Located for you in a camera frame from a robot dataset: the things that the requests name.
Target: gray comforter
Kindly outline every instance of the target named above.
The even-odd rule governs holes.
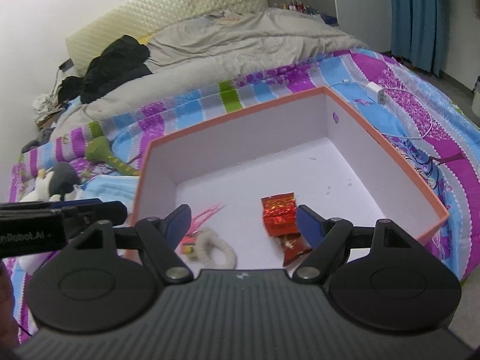
[[[50,140],[93,120],[207,84],[359,47],[366,45],[316,17],[282,9],[176,23],[148,43],[151,55],[146,64],[152,75],[127,82],[91,104],[78,105]]]

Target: stuffed toy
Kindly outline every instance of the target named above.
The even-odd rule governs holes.
[[[75,200],[77,187],[81,181],[75,169],[68,162],[56,163],[49,170],[40,169],[35,179],[35,188],[20,202],[64,202]],[[20,267],[29,275],[33,273],[51,255],[48,253],[31,254],[18,258]]]
[[[124,163],[118,157],[115,157],[111,148],[109,140],[106,137],[96,137],[90,141],[85,148],[85,158],[92,162],[104,162],[109,167],[115,169],[122,176],[139,176],[140,172]]]

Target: colorful striped blanket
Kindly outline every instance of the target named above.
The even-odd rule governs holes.
[[[388,109],[372,101],[364,85],[378,83],[392,100]],[[10,201],[33,189],[41,168],[68,161],[82,180],[112,173],[105,165],[86,161],[86,143],[105,135],[117,157],[136,168],[154,138],[205,120],[288,95],[329,85],[380,132],[424,139],[388,138],[435,191],[450,218],[427,248],[459,279],[480,262],[480,130],[435,87],[393,59],[368,50],[345,50],[307,61],[208,85],[161,99],[135,112],[92,122],[68,135],[23,154],[13,167]],[[35,327],[23,302],[29,277],[16,259],[6,261],[15,287],[15,316]]]

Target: plush penguin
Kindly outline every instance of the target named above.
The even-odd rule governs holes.
[[[35,189],[23,197],[20,202],[64,202],[74,200],[76,186],[80,178],[68,162],[56,163],[49,170],[40,169],[35,180]],[[29,275],[33,273],[51,255],[50,252],[31,254],[18,258],[21,268]]]
[[[20,202],[63,202],[75,198],[75,187],[80,178],[68,162],[56,163],[49,170],[40,169],[35,180],[35,188]]]

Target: charging cable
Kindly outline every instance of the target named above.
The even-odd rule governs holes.
[[[385,100],[382,99],[382,96],[384,95],[383,93],[381,93],[381,90],[389,90],[389,91],[400,91],[400,92],[405,92],[405,93],[409,93],[410,95],[412,95],[413,97],[415,97],[415,99],[417,100],[417,102],[423,107],[425,108],[425,110],[427,111],[427,114],[428,114],[428,117],[430,119],[430,126],[428,127],[428,130],[422,134],[421,136],[419,137],[405,137],[403,135],[392,135],[392,134],[386,134],[386,133],[383,133],[380,131],[381,135],[385,135],[387,137],[391,137],[391,138],[402,138],[402,139],[410,139],[410,140],[418,140],[418,139],[423,139],[425,138],[428,134],[430,134],[431,132],[431,129],[434,127],[434,119],[431,117],[431,114],[430,112],[428,111],[428,109],[426,107],[423,106],[423,103],[420,101],[420,99],[417,97],[417,95],[415,95],[414,93],[412,93],[411,91],[408,91],[406,89],[401,89],[401,88],[391,88],[391,87],[382,87],[374,82],[369,82],[368,84],[364,84],[363,82],[359,82],[359,81],[351,81],[351,80],[347,80],[347,79],[344,79],[342,80],[341,82],[336,82],[335,84],[332,84],[330,85],[331,87],[335,86],[335,85],[340,85],[340,84],[349,84],[349,83],[355,83],[355,84],[358,84],[360,86],[362,86],[363,88],[365,88],[367,90],[367,95],[368,97],[370,97],[372,100],[375,100],[375,98],[373,98],[372,96],[376,97],[376,102],[380,105],[385,105]]]

